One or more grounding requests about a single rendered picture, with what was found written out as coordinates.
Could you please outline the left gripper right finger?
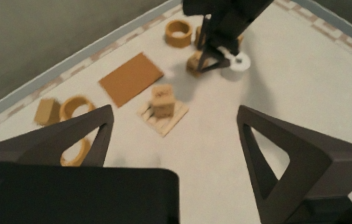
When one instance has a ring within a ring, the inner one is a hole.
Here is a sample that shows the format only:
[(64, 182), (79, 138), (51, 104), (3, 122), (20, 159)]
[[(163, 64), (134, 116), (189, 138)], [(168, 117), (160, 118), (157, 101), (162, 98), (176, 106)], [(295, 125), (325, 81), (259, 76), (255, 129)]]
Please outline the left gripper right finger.
[[(282, 224), (305, 199), (352, 192), (351, 142), (245, 105), (239, 105), (236, 124), (261, 224)], [(252, 129), (288, 154), (279, 180)]]

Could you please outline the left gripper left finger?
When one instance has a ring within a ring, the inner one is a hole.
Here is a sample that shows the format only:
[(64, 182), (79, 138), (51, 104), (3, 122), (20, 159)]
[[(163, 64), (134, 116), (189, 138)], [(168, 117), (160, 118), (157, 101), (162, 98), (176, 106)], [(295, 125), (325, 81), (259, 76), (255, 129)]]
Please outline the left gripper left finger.
[(80, 166), (103, 167), (114, 126), (111, 104), (82, 115), (0, 141), (0, 161), (59, 165), (63, 152), (98, 129)]

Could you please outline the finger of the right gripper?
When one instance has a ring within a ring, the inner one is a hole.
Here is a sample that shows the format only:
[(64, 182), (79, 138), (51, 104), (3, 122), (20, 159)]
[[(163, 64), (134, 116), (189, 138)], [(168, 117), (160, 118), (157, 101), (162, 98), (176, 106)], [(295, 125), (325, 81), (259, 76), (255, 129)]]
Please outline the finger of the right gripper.
[[(201, 66), (204, 62), (204, 60), (211, 60), (213, 62), (215, 62), (215, 64), (211, 65), (211, 66), (208, 66), (204, 69), (201, 69)], [(195, 69), (195, 73), (201, 75), (201, 74), (204, 74), (204, 73), (207, 73), (207, 72), (210, 72), (210, 71), (214, 71), (214, 70), (221, 70), (221, 69), (227, 69), (228, 67), (230, 67), (230, 60), (224, 58), (224, 61), (221, 63), (217, 60), (214, 60), (206, 55), (203, 54), (202, 52), (202, 48), (201, 48), (201, 51), (200, 51), (200, 54), (199, 54), (199, 58), (198, 58), (198, 62), (197, 62), (197, 65), (196, 65), (196, 69)]]
[(200, 33), (199, 33), (199, 38), (198, 38), (198, 43), (197, 43), (197, 48), (196, 48), (196, 50), (199, 52), (201, 51), (201, 48), (203, 47), (203, 46), (201, 46), (202, 40), (203, 40), (203, 31), (208, 24), (209, 24), (209, 20), (206, 18), (203, 18), (202, 22), (201, 22), (201, 28), (200, 28)]

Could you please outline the white tape roll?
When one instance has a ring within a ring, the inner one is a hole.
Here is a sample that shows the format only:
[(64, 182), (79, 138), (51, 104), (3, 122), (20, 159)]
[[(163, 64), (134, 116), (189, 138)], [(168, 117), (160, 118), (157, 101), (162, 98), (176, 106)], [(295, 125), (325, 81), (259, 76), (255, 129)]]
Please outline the white tape roll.
[(228, 83), (238, 83), (249, 67), (248, 59), (241, 54), (238, 54), (234, 59), (229, 57), (226, 59), (230, 60), (230, 67), (221, 69), (221, 77)]

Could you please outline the small wooden pallet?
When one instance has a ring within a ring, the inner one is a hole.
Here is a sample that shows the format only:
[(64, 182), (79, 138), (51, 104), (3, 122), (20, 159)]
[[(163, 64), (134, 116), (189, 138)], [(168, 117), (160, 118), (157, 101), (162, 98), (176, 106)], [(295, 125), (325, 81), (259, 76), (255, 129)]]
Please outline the small wooden pallet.
[[(154, 116), (150, 120), (148, 120), (153, 115), (153, 111), (151, 108), (151, 99), (148, 102), (146, 102), (135, 113), (135, 116), (139, 118), (141, 121), (143, 121), (156, 134), (158, 134), (160, 138), (164, 139), (170, 133), (170, 131), (181, 121), (181, 119), (188, 113), (188, 110), (182, 107), (182, 105), (176, 102), (173, 98), (172, 98), (172, 102), (174, 106), (173, 116), (176, 114), (178, 110), (180, 110), (173, 118), (173, 120), (167, 120), (167, 121), (161, 121), (161, 122), (155, 123)], [(168, 121), (169, 123), (161, 131), (159, 131)]]

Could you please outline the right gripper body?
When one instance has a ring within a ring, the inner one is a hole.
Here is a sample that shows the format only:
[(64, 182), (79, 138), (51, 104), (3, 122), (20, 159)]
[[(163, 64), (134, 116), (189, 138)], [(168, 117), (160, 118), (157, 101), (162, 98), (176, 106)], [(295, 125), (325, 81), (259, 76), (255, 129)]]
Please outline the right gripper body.
[[(232, 0), (229, 1), (229, 5), (235, 14), (238, 13), (238, 10), (234, 6)], [(230, 37), (224, 42), (209, 33), (209, 24), (203, 31), (203, 47), (202, 52), (204, 55), (217, 60), (219, 62), (224, 61), (224, 55), (216, 51), (217, 47), (226, 53), (226, 56), (230, 58), (235, 58), (238, 55), (237, 47), (237, 38), (249, 27), (249, 25), (254, 21), (244, 18), (243, 16), (239, 17), (243, 20), (243, 23), (230, 35)]]

